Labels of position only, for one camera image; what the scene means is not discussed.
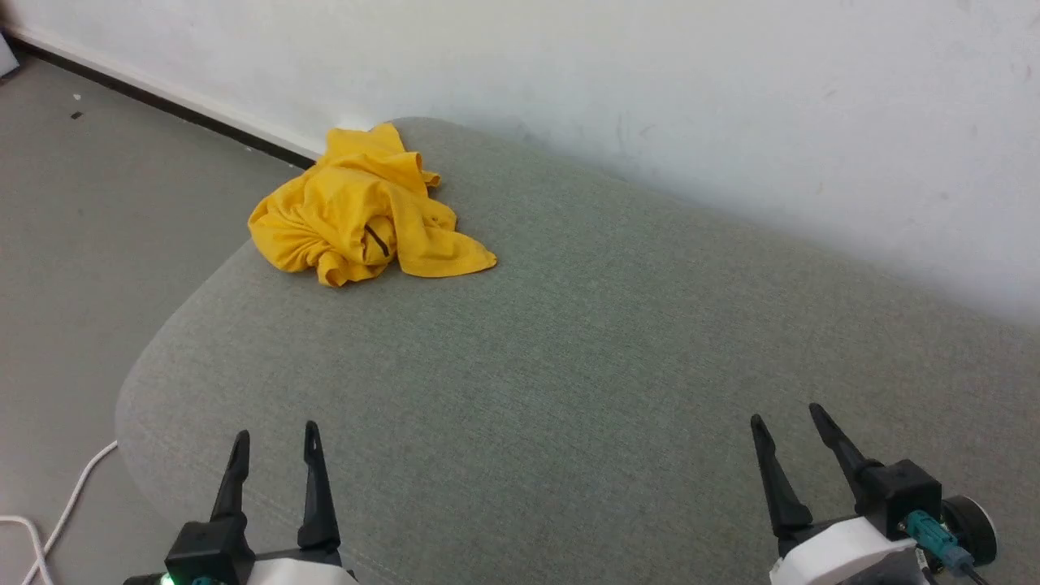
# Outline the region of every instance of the yellow cloth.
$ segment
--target yellow cloth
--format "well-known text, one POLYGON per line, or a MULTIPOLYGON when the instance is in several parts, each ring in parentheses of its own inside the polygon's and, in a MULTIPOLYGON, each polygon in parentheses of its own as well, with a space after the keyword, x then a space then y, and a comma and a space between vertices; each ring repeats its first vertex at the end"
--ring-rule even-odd
POLYGON ((333 129, 314 167, 257 205, 249 226, 276 268, 317 268, 327 286, 379 276, 396 255, 408 274, 458 276, 495 265, 479 241, 456 229, 456 214, 430 199, 440 177, 406 152, 392 124, 370 132, 333 129))

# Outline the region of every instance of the teal cable plug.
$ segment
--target teal cable plug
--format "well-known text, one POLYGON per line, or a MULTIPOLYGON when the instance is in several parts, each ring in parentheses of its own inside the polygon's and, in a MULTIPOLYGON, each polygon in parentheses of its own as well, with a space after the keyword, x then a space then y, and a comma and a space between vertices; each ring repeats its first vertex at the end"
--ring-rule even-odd
POLYGON ((907 515, 905 523, 907 535, 935 555, 954 577, 964 577, 964 567, 974 565, 971 554, 957 544, 957 537, 927 512, 914 510, 907 515))

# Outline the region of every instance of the gray floor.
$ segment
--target gray floor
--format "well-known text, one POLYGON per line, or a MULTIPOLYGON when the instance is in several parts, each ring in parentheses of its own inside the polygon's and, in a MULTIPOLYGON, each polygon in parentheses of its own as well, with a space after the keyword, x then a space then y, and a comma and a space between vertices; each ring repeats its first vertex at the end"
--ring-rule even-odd
MULTIPOLYGON (((50 533, 113 438, 130 365, 249 237, 256 202, 296 174, 44 62, 0 86, 0 514, 50 533)), ((176 529, 118 453, 51 554, 60 583, 161 568, 176 529)), ((31 560, 25 531, 0 526, 0 585, 20 583, 31 560)))

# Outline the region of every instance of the black baseboard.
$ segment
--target black baseboard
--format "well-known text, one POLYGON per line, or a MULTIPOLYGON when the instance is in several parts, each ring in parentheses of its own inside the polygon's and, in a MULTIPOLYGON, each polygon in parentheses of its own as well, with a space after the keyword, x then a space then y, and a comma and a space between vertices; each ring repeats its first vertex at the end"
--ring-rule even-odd
POLYGON ((274 156, 275 158, 278 158, 280 160, 284 160, 289 164, 293 164, 301 169, 309 169, 312 164, 314 164, 314 160, 307 156, 304 156, 302 154, 296 154, 295 152, 292 152, 287 148, 280 147, 263 138, 254 136, 249 132, 239 130, 234 126, 229 126, 224 122, 213 120, 212 118, 199 113, 198 111, 194 111, 191 108, 187 108, 180 104, 176 104, 165 98, 156 96, 151 92, 146 92, 140 87, 131 85, 126 81, 121 81, 119 79, 115 79, 114 77, 105 75, 100 71, 90 69, 74 60, 67 59, 66 57, 62 57, 60 55, 55 55, 54 53, 46 49, 41 49, 35 45, 30 45, 19 39, 12 39, 10 36, 7 36, 6 39, 7 42, 10 44, 10 48, 16 53, 27 54, 40 60, 47 61, 51 65, 60 67, 66 71, 70 71, 72 73, 75 73, 76 75, 79 75, 80 77, 89 79, 95 83, 104 85, 105 87, 108 87, 113 92, 119 92, 124 96, 133 98, 141 103, 146 103, 154 108, 161 109, 162 111, 165 111, 167 113, 172 113, 177 118, 202 126, 203 128, 207 128, 218 134, 224 134, 229 138, 238 141, 239 143, 254 150, 259 150, 261 152, 269 154, 270 156, 274 156))

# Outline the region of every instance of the white cable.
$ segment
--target white cable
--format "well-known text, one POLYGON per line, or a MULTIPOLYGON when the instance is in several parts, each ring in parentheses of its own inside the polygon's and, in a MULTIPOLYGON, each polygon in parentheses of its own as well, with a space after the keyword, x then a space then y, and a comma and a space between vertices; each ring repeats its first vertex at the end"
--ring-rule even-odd
POLYGON ((44 545, 40 544, 40 533, 36 531, 36 527, 33 526, 32 520, 24 516, 0 516, 0 524, 3 523, 18 523, 29 530, 29 537, 32 538, 32 548, 36 552, 36 561, 32 563, 32 567, 29 573, 26 574, 25 579, 22 580, 22 585, 29 585, 32 583, 32 578, 36 576, 36 570, 40 570, 40 576, 43 578, 46 585, 54 585, 54 581, 51 579, 50 570, 47 568, 47 554, 51 552, 51 548, 57 542, 58 537, 61 535, 61 529, 64 528, 66 522, 69 519, 69 515, 72 513, 72 509, 76 507, 76 501, 79 500, 79 492, 83 490, 83 484, 86 483, 86 478, 90 476, 90 472, 94 467, 105 458, 106 455, 115 451, 119 443, 112 441, 111 444, 102 449, 94 456, 83 467, 83 473, 79 475, 79 481, 76 482, 76 487, 72 490, 72 495, 69 497, 69 503, 66 504, 64 511, 58 517, 58 523, 54 525, 54 531, 51 532, 51 536, 47 539, 47 543, 44 545))

